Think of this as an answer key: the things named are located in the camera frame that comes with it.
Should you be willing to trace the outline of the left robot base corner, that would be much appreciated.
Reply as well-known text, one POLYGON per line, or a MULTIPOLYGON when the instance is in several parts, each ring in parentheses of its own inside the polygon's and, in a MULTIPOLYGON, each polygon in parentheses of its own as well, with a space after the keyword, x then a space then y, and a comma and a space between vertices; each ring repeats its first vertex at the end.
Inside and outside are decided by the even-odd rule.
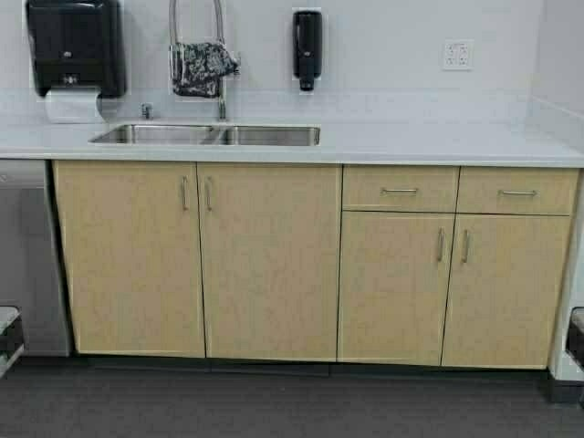
POLYGON ((1 377, 4 377, 24 350, 20 311, 13 307, 1 307, 1 377))

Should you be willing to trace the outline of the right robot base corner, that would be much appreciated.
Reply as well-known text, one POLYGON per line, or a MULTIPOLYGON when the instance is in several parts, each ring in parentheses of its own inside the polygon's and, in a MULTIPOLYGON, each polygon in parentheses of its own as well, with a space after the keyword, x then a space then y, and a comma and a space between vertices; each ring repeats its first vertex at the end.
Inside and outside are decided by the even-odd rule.
POLYGON ((573 308, 568 323, 566 352, 583 368, 583 307, 573 308))

